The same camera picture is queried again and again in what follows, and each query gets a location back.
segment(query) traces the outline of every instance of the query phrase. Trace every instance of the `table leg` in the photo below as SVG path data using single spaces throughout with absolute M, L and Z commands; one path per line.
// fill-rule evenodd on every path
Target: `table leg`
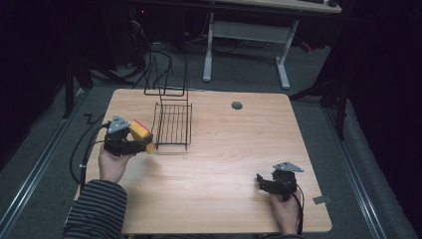
M 204 82 L 211 81 L 211 70 L 212 70 L 212 40 L 214 35 L 214 13 L 210 13 L 210 23 L 208 27 L 208 48 L 205 56 L 204 66 Z
M 285 60 L 292 45 L 293 38 L 295 37 L 296 29 L 298 28 L 299 20 L 295 20 L 291 26 L 288 37 L 286 39 L 285 47 L 281 57 L 276 57 L 277 69 L 279 70 L 280 81 L 282 88 L 288 90 L 290 88 L 288 75 L 286 74 Z

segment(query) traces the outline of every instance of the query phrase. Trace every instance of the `hand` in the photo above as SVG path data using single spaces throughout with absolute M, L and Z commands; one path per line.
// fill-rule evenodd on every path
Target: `hand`
M 99 155 L 100 179 L 118 183 L 133 155 L 114 156 L 103 147 Z
M 301 194 L 298 191 L 295 192 L 295 196 L 301 201 Z M 297 235 L 300 207 L 295 198 L 291 195 L 289 200 L 284 202 L 281 195 L 272 193 L 270 193 L 270 198 L 282 234 Z

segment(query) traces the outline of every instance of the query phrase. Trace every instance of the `striped sleeve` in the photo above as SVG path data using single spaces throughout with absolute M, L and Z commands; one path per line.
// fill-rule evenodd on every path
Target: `striped sleeve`
M 63 238 L 118 238 L 126 201 L 127 194 L 120 185 L 90 181 L 69 213 Z

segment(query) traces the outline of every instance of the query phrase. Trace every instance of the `desk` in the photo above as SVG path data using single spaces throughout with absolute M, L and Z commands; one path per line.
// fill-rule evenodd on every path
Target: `desk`
M 105 121 L 119 115 L 152 127 L 157 96 L 140 90 L 114 92 Z M 305 194 L 305 232 L 331 228 L 290 100 L 281 94 L 189 92 L 192 141 L 187 150 L 139 153 L 120 182 L 128 194 L 122 233 L 277 232 L 268 193 L 256 174 L 271 179 L 274 164 L 289 161 Z M 232 109 L 233 102 L 243 104 Z M 99 133 L 98 140 L 106 131 Z M 96 145 L 87 181 L 99 178 Z
M 298 0 L 213 0 L 215 2 L 232 3 L 241 5 L 252 5 L 258 7 L 282 8 L 296 11 L 313 11 L 319 13 L 340 13 L 341 8 L 337 5 L 329 7 L 327 1 L 323 4 L 310 3 Z M 276 58 L 276 65 L 279 71 L 282 87 L 285 90 L 290 88 L 290 83 L 285 69 L 285 60 L 295 37 L 299 20 L 295 20 L 290 27 L 274 27 L 256 24 L 232 23 L 226 21 L 214 21 L 214 14 L 210 14 L 208 27 L 208 47 L 204 64 L 204 82 L 211 81 L 212 72 L 212 43 L 214 37 L 234 38 L 252 41 L 264 41 L 272 43 L 283 43 L 284 48 L 280 57 Z

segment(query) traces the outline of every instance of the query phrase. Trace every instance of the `wire rack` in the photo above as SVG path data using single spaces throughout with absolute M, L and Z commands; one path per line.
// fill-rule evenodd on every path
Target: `wire rack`
M 156 79 L 151 86 L 149 84 L 151 73 L 149 73 L 144 94 L 159 96 L 159 103 L 155 104 L 154 122 L 151 129 L 155 135 L 157 150 L 161 145 L 183 145 L 187 150 L 187 146 L 191 143 L 192 104 L 189 104 L 189 92 L 187 91 L 187 65 L 185 58 L 182 81 L 173 81 L 170 86 L 171 58 L 169 58 L 167 70 L 160 75 L 158 75 L 156 59 L 152 60 L 151 66 L 152 69 L 155 69 Z

